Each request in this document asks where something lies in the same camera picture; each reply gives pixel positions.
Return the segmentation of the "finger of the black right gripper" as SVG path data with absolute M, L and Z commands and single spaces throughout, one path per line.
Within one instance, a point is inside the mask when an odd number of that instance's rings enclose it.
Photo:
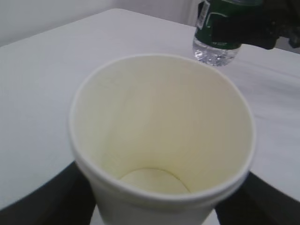
M 277 42 L 276 22 L 262 14 L 235 15 L 212 22 L 211 40 L 229 44 L 246 44 L 266 50 Z

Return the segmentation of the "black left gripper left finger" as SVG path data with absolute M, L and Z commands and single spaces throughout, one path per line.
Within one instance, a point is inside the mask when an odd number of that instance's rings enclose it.
M 52 180 L 0 211 L 2 225 L 89 225 L 96 202 L 87 179 L 71 163 Z

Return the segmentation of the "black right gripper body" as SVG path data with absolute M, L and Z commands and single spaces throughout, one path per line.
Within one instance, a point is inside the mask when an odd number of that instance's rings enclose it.
M 280 37 L 288 39 L 291 48 L 300 47 L 300 1 L 256 0 L 259 6 L 259 37 L 255 46 L 274 48 Z

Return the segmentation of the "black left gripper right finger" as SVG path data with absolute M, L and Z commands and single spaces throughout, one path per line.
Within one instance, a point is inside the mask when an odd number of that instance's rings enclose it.
M 221 225 L 298 225 L 300 202 L 249 173 L 243 185 L 216 206 Z

